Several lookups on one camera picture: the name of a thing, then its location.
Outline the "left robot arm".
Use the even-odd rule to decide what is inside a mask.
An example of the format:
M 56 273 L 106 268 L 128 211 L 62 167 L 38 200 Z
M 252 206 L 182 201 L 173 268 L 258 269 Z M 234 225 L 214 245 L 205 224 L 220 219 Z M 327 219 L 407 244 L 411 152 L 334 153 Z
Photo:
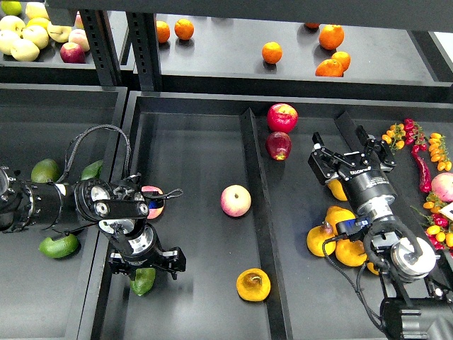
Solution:
M 99 178 L 66 182 L 83 138 L 102 128 L 123 133 L 117 126 L 104 124 L 79 134 L 67 148 L 63 174 L 56 181 L 34 183 L 22 179 L 19 171 L 1 167 L 1 231 L 22 232 L 34 226 L 59 239 L 97 226 L 113 247 L 108 257 L 113 273 L 134 279 L 137 269 L 155 268 L 176 278 L 186 269 L 186 257 L 178 246 L 162 248 L 147 217 L 150 209 L 161 208 L 167 200 L 181 196 L 181 189 L 168 193 L 142 191 L 141 175 L 129 173 L 127 160 L 122 178 L 114 183 Z

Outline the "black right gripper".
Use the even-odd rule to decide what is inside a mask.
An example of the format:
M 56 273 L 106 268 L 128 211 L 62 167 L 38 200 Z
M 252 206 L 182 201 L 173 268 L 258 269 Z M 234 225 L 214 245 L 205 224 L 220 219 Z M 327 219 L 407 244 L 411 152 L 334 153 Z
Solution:
M 383 171 L 392 171 L 396 161 L 385 140 L 368 135 L 361 125 L 356 127 L 355 133 L 363 146 L 361 162 L 373 169 L 370 166 L 358 170 L 340 169 L 341 165 L 347 165 L 346 158 L 326 148 L 318 132 L 312 136 L 314 146 L 308 163 L 321 185 L 340 177 L 353 211 L 368 213 L 371 206 L 391 205 L 395 201 L 396 191 Z

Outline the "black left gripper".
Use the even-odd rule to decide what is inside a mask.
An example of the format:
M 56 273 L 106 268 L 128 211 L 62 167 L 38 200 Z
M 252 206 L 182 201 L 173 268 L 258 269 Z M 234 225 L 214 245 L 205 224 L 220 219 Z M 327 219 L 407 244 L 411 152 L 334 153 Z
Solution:
M 149 223 L 140 232 L 124 235 L 108 256 L 113 274 L 135 279 L 136 268 L 156 268 L 169 273 L 173 280 L 186 270 L 186 257 L 179 246 L 164 251 L 155 228 Z

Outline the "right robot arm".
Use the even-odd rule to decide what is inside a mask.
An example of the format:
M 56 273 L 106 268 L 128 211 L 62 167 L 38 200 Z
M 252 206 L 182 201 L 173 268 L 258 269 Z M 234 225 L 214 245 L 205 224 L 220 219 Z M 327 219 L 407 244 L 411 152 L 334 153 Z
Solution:
M 451 339 L 452 286 L 432 277 L 441 257 L 390 208 L 396 191 L 385 173 L 396 162 L 388 144 L 371 138 L 362 126 L 355 133 L 364 149 L 347 154 L 329 150 L 317 132 L 312 137 L 312 171 L 322 185 L 338 179 L 356 215 L 338 222 L 321 247 L 342 240 L 363 243 L 367 262 L 379 273 L 382 288 L 392 285 L 396 293 L 384 296 L 378 314 L 365 307 L 388 339 Z

